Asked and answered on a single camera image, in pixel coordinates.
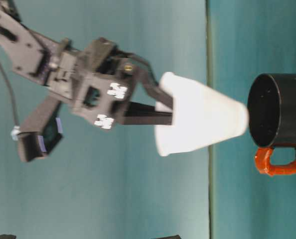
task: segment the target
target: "metal screw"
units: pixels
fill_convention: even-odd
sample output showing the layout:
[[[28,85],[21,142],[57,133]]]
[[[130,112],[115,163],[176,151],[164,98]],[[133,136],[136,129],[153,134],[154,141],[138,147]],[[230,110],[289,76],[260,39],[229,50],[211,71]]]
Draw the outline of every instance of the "metal screw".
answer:
[[[134,69],[133,69],[133,66],[132,65],[126,65],[124,67],[124,70],[127,72],[127,73],[131,73]]]

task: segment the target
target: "robotic arm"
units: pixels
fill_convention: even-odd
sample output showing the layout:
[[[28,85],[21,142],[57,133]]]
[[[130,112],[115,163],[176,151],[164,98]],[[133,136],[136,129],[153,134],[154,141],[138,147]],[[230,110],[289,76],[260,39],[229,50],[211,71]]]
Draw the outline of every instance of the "robotic arm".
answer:
[[[173,99],[159,86],[149,63],[123,52],[104,38],[83,51],[69,39],[53,41],[21,24],[12,0],[0,0],[0,47],[12,70],[48,89],[37,109],[15,127],[13,138],[24,162],[45,158],[62,138],[58,111],[62,103],[94,126],[110,130],[119,124],[171,125],[172,113],[131,102],[138,83],[146,93],[172,109]]]

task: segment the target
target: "mug handle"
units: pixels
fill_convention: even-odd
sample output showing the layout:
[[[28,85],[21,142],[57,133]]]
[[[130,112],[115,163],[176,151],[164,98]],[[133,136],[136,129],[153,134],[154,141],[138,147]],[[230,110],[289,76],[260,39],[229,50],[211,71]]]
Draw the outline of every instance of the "mug handle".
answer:
[[[258,149],[255,156],[255,163],[258,171],[261,174],[268,174],[271,177],[273,177],[274,175],[296,174],[296,159],[287,165],[272,165],[270,163],[270,157],[273,151],[273,148]]]

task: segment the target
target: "teal backdrop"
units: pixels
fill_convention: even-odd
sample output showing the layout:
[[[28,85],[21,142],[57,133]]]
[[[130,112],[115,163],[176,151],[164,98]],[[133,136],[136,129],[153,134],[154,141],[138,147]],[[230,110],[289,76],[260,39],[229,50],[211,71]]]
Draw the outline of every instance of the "teal backdrop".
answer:
[[[78,49],[104,36],[165,71],[206,83],[203,0],[17,0],[23,23]],[[46,96],[10,72],[23,120]],[[154,104],[139,89],[135,99]],[[161,158],[152,126],[101,131],[61,111],[64,140],[46,160],[21,163],[0,76],[0,234],[18,239],[209,237],[208,152]]]
[[[246,103],[260,73],[296,73],[296,1],[210,0],[208,13],[215,89]],[[213,148],[215,239],[296,239],[296,175],[260,175],[256,150],[249,132]],[[294,150],[276,150],[273,163],[293,159]]]

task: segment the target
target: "black plastic part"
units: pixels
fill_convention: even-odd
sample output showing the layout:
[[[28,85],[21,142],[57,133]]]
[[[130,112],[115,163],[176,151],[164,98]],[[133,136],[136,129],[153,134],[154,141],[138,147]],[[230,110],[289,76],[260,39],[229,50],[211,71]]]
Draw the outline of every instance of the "black plastic part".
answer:
[[[47,157],[62,139],[57,117],[61,102],[48,96],[20,126],[18,154],[21,161]]]
[[[156,112],[153,106],[131,102],[122,124],[171,125],[172,113]]]
[[[296,74],[262,74],[248,98],[250,132],[259,147],[296,147]]]
[[[14,235],[0,235],[0,239],[16,239]]]
[[[167,238],[157,238],[157,239],[181,239],[179,235],[172,236],[172,237],[167,237]]]

